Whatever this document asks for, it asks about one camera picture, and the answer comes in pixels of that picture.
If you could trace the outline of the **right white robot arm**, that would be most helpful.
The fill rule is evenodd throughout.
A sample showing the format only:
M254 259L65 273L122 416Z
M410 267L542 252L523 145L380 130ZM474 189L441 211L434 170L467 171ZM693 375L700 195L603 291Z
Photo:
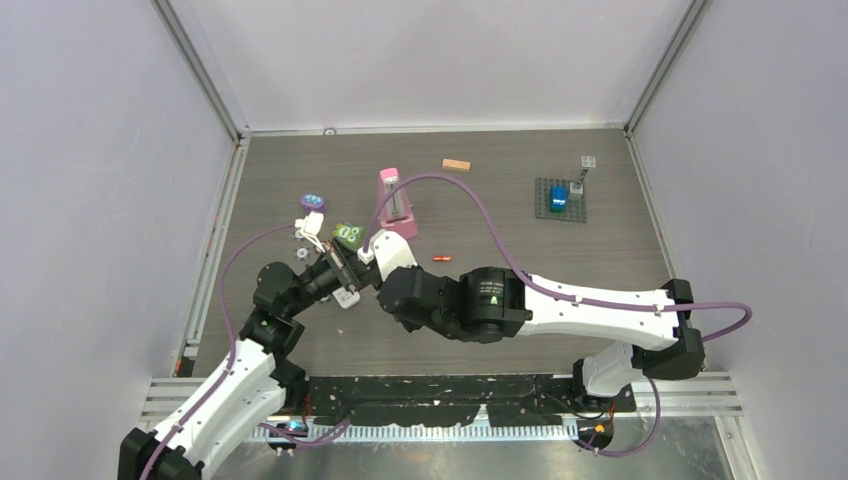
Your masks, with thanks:
M477 268L459 279L415 267L390 273L377 295L381 308L406 330L430 329L461 342L489 344L541 334L610 340L601 353L573 367L571 397L596 410L641 377L686 380L705 358L699 330L690 327L675 289L628 292L574 287L508 269Z

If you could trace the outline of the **white remote control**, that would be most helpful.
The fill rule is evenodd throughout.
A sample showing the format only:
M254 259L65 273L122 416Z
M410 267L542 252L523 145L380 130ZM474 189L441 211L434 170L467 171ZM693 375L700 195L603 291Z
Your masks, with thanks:
M332 296L339 305L339 307L344 310L356 306L361 300L361 295L359 292L350 291L345 287L341 287L334 290L332 292Z

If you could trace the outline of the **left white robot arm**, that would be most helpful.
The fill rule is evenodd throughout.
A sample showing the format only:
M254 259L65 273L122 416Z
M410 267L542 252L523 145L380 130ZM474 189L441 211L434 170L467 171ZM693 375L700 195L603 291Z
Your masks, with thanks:
M302 273L272 262L257 276L254 309L229 353L201 386L152 430L131 430L119 449L120 479L211 479L230 454L277 411L298 412L305 371L288 356L304 328L296 315L344 288L377 288L416 265L406 240L382 230L367 247L333 240Z

